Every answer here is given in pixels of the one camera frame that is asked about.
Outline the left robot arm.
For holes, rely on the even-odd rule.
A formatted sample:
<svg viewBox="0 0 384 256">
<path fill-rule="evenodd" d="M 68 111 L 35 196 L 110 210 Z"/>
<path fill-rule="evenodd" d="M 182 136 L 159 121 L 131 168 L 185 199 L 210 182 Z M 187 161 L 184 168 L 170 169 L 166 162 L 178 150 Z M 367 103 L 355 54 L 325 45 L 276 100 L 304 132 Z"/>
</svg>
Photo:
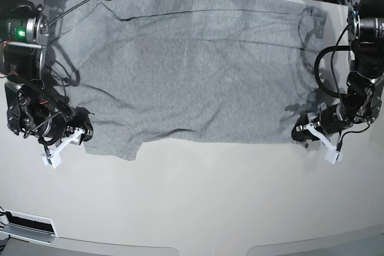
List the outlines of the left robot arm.
<svg viewBox="0 0 384 256">
<path fill-rule="evenodd" d="M 294 141 L 345 135 L 352 126 L 371 125 L 379 116 L 383 91 L 383 0 L 350 4 L 344 32 L 348 34 L 348 45 L 336 44 L 323 49 L 314 63 L 314 76 L 320 90 L 339 103 L 300 117 L 292 130 Z M 350 53 L 345 94 L 328 89 L 320 79 L 320 61 L 326 54 L 337 52 Z"/>
</svg>

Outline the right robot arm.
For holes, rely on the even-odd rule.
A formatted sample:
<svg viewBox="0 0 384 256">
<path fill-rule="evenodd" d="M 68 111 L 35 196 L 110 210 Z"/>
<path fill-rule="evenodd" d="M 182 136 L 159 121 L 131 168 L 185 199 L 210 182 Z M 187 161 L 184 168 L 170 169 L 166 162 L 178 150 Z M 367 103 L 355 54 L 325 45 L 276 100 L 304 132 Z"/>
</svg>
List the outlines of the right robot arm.
<svg viewBox="0 0 384 256">
<path fill-rule="evenodd" d="M 49 38 L 44 0 L 1 0 L 1 77 L 6 79 L 7 127 L 44 147 L 74 137 L 89 141 L 93 128 L 83 108 L 51 94 L 43 74 Z"/>
</svg>

